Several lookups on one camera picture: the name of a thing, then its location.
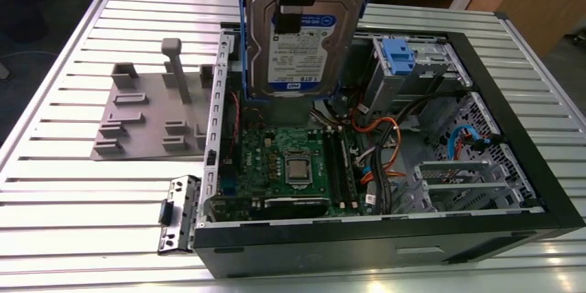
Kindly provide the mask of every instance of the blue latch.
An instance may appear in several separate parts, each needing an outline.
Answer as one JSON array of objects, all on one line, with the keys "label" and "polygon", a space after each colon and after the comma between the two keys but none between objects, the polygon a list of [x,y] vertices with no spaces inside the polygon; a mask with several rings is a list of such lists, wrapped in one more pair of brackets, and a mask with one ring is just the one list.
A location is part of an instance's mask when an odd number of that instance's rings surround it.
[{"label": "blue latch", "polygon": [[415,67],[415,58],[407,42],[400,39],[383,39],[383,55],[392,75],[408,75]]}]

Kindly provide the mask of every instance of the motherboard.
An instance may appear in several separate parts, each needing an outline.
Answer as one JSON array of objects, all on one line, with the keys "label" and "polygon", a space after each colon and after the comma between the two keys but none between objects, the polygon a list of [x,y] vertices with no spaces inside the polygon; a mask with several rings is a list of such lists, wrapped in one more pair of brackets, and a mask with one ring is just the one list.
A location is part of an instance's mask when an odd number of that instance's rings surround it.
[{"label": "motherboard", "polygon": [[220,181],[218,221],[354,216],[352,138],[341,128],[250,128],[240,133],[237,173]]}]

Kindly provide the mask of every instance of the metal table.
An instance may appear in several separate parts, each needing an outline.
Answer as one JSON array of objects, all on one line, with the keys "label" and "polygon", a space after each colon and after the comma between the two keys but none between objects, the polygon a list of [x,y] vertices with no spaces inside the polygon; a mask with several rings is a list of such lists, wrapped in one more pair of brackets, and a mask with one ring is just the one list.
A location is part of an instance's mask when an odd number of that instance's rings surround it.
[{"label": "metal table", "polygon": [[[0,288],[144,289],[156,283],[189,292],[586,289],[586,230],[480,263],[264,279],[216,281],[197,257],[157,257],[168,180],[200,176],[202,167],[188,159],[89,160],[108,74],[121,61],[134,62],[138,72],[162,72],[166,37],[182,40],[185,66],[213,63],[220,21],[237,21],[236,0],[93,0],[0,149]],[[371,5],[360,25],[468,35],[586,215],[586,121],[509,22],[484,12]]]}]

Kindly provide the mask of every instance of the hinge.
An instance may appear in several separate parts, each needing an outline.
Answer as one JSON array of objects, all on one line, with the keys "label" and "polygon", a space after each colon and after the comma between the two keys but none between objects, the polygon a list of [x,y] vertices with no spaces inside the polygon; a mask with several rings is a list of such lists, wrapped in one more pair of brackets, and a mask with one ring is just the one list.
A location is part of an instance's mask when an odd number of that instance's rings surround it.
[{"label": "hinge", "polygon": [[190,225],[200,199],[201,180],[181,176],[170,180],[166,199],[161,201],[158,223],[158,255],[192,253],[193,231]]}]

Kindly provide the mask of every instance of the blue hard drive label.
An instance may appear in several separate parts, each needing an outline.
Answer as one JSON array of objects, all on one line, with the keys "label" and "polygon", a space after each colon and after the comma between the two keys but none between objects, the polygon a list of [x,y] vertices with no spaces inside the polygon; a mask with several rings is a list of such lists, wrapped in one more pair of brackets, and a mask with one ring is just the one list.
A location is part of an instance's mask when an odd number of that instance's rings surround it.
[{"label": "blue hard drive label", "polygon": [[270,29],[266,79],[274,90],[302,91],[318,84],[334,25],[333,15],[302,14],[297,34],[274,34]]}]

